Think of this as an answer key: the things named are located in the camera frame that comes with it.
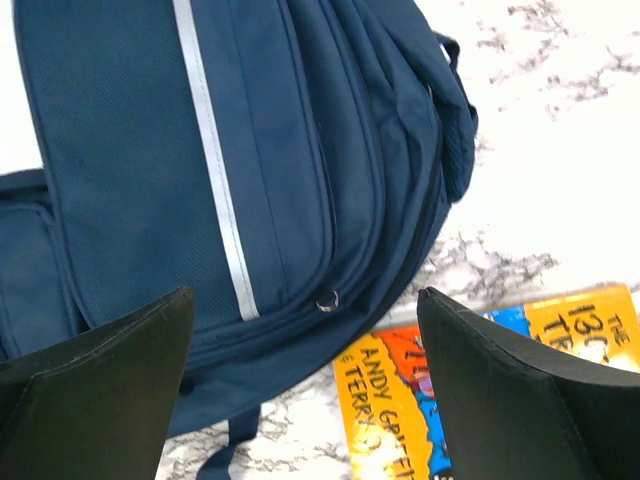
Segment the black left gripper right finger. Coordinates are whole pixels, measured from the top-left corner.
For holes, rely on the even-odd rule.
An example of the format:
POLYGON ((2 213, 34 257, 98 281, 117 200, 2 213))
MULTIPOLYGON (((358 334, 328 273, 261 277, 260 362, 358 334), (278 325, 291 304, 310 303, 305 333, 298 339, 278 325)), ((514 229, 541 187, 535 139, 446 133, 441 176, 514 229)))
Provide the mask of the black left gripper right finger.
POLYGON ((545 346, 432 287, 417 316, 455 478, 638 478, 638 374, 545 346))

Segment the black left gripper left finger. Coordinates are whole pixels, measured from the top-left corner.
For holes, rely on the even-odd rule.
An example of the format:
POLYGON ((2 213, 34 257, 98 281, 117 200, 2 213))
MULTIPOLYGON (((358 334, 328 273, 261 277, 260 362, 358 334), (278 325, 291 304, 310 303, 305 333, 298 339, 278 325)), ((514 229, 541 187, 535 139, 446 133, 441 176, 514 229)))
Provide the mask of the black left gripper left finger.
POLYGON ((182 287, 2 362, 2 478, 154 478, 193 332, 182 287))

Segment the yellow orange paperback book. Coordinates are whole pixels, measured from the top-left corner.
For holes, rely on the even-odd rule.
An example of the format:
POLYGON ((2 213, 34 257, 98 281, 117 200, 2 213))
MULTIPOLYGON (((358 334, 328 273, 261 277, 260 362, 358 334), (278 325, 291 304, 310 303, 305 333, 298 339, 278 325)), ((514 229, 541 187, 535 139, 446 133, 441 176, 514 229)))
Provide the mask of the yellow orange paperback book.
POLYGON ((357 479, 635 479, 639 325, 609 284, 475 313, 420 293, 417 320, 334 363, 357 479))

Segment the navy blue student backpack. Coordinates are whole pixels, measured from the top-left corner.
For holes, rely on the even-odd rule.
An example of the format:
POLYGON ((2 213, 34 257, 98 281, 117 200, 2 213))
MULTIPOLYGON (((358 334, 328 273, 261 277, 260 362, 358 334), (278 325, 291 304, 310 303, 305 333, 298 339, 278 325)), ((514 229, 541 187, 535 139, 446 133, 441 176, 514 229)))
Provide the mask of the navy blue student backpack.
POLYGON ((194 303, 170 436, 269 399, 379 321, 466 193, 457 42, 412 1, 15 1, 42 167, 1 179, 1 358, 194 303))

